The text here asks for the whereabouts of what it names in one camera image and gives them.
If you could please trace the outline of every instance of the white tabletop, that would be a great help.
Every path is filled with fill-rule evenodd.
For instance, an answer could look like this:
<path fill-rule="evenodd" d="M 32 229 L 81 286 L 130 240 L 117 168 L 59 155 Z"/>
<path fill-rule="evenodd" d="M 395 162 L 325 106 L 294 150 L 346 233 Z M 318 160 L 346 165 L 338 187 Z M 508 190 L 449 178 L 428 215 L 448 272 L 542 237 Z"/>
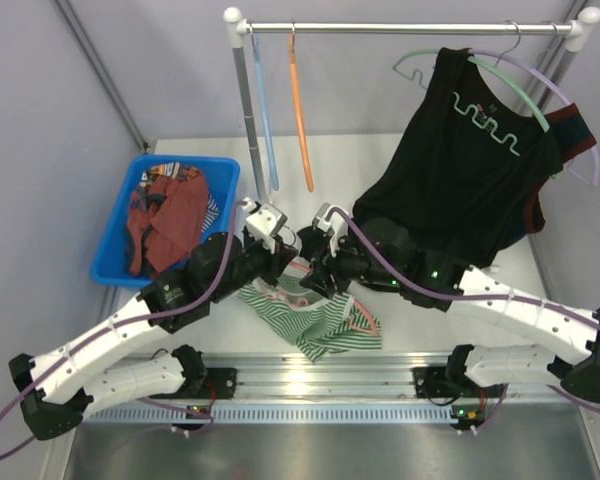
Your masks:
<path fill-rule="evenodd" d="M 308 138 L 315 192 L 305 186 L 298 139 L 274 139 L 279 192 L 272 200 L 289 217 L 288 225 L 298 229 L 309 225 L 324 202 L 350 209 L 354 200 L 383 173 L 400 140 L 400 135 L 328 135 Z M 161 140 L 158 154 L 213 155 L 236 159 L 241 167 L 238 196 L 255 196 L 253 174 L 246 138 Z M 524 239 L 498 254 L 499 267 L 491 276 L 502 283 L 543 295 L 542 283 L 529 242 Z M 480 321 L 460 320 L 437 310 L 415 307 L 398 295 L 372 292 L 352 285 L 350 293 L 360 300 L 382 324 L 384 352 L 441 352 L 455 345 L 485 346 L 525 344 L 526 340 Z M 119 305 L 135 292 L 124 290 Z M 205 353 L 296 353 L 297 349 L 279 338 L 268 325 L 237 298 L 212 305 L 211 315 L 173 335 L 160 344 L 141 350 L 191 344 Z"/>

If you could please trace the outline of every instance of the blue plastic basket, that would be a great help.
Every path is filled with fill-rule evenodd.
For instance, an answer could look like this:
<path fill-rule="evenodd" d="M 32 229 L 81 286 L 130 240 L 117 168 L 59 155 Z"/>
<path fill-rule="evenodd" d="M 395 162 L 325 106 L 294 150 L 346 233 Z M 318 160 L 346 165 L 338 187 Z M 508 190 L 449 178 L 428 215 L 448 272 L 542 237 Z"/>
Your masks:
<path fill-rule="evenodd" d="M 229 217 L 235 202 L 236 187 L 240 176 L 238 162 L 223 157 L 142 155 L 129 166 L 113 212 L 109 217 L 109 223 L 107 223 L 107 228 L 91 264 L 91 278 L 95 282 L 134 289 L 142 288 L 150 282 L 146 277 L 133 277 L 125 270 L 127 243 L 124 226 L 127 223 L 131 193 L 140 182 L 142 173 L 154 165 L 170 162 L 180 162 L 200 169 L 204 173 L 209 191 L 220 209 L 220 215 L 203 233 L 200 241 L 204 241 L 212 233 L 226 231 L 229 227 Z"/>

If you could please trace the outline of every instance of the black tank top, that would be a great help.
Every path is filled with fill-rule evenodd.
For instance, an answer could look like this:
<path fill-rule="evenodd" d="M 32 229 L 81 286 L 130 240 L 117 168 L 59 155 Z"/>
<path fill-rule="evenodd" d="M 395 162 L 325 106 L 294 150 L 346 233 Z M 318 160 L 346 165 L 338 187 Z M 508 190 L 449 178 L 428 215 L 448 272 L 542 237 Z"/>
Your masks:
<path fill-rule="evenodd" d="M 469 56 L 440 50 L 422 105 L 353 214 L 360 225 L 390 218 L 420 248 L 484 267 L 505 245 L 520 202 L 562 160 L 553 133 L 500 102 Z"/>

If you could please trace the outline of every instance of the striped fabric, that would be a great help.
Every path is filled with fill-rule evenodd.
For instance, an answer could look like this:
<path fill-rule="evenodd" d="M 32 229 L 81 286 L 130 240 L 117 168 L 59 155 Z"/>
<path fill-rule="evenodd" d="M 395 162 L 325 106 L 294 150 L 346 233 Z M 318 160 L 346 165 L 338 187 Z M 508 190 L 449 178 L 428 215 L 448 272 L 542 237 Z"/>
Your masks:
<path fill-rule="evenodd" d="M 209 192 L 209 200 L 207 201 L 207 213 L 202 220 L 202 233 L 204 233 L 213 222 L 220 216 L 220 208 Z"/>
<path fill-rule="evenodd" d="M 351 328 L 351 324 L 362 330 L 370 327 L 352 296 L 337 295 L 327 300 L 301 287 L 299 278 L 282 275 L 278 280 L 278 288 L 256 280 L 242 288 L 238 297 L 312 362 L 325 353 L 382 348 L 380 322 L 375 317 L 377 336 Z"/>

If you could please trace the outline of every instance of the white pipe connector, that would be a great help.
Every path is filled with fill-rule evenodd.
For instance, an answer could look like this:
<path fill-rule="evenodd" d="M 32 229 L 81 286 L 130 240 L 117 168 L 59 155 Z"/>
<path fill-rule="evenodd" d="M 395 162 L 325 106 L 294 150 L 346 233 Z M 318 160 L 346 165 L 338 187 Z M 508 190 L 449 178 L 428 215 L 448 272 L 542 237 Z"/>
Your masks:
<path fill-rule="evenodd" d="M 570 52 L 579 52 L 587 43 L 593 28 L 600 22 L 600 9 L 587 7 L 578 14 L 578 19 L 571 22 L 571 34 L 567 37 L 564 48 Z"/>
<path fill-rule="evenodd" d="M 238 33 L 238 28 L 244 23 L 242 19 L 242 12 L 236 7 L 229 7 L 224 11 L 224 21 L 227 22 L 227 29 L 229 30 L 229 42 L 231 48 L 242 48 L 244 42 L 242 41 L 242 35 Z"/>

